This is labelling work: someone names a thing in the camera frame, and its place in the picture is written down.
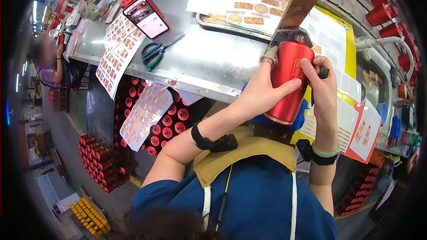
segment white apron strap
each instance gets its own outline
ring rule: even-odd
[[[292,173],[292,217],[291,217],[291,237],[290,240],[295,240],[295,228],[296,228],[296,175]],[[204,187],[205,200],[203,202],[203,231],[207,230],[207,224],[209,222],[209,212],[211,211],[211,185]]]
[[[201,215],[203,216],[203,231],[205,232],[207,230],[207,223],[209,222],[209,212],[211,211],[211,185],[204,187],[204,190],[205,200]]]
[[[291,218],[291,237],[290,240],[295,240],[296,228],[296,176],[292,172],[292,218]]]

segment hair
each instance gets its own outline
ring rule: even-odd
[[[29,56],[31,57],[32,61],[36,66],[39,66],[38,63],[39,63],[41,52],[42,52],[42,45],[43,45],[42,37],[40,36],[36,37],[31,43]]]
[[[115,233],[109,240],[225,240],[220,232],[203,231],[203,217],[197,211],[174,211],[154,206],[137,222],[129,222],[133,211],[123,214],[126,234]]]

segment metal sink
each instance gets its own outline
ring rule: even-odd
[[[390,96],[392,87],[390,73],[378,66],[373,60],[365,60],[362,52],[356,52],[356,80],[361,83],[362,86],[364,85],[366,87],[366,99],[369,100],[374,107],[376,107],[378,103],[385,103],[387,105],[387,120],[380,129],[380,134],[387,136],[390,120],[392,118]]]

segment blue container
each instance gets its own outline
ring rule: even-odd
[[[386,120],[387,120],[387,112],[388,112],[387,104],[378,103],[376,110],[378,111],[378,114],[380,114],[381,126],[382,126],[386,123]]]

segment scissors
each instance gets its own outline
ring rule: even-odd
[[[146,45],[142,49],[141,59],[142,59],[143,65],[147,68],[147,71],[150,72],[157,65],[157,63],[159,63],[159,61],[163,57],[164,50],[168,46],[175,44],[178,40],[180,40],[184,36],[185,36],[185,34],[176,37],[174,40],[172,40],[172,42],[170,42],[167,45],[163,45],[162,43],[156,43],[156,42],[152,42],[152,43],[149,43],[148,45]],[[157,58],[153,62],[151,62],[151,59],[155,56],[157,56]]]

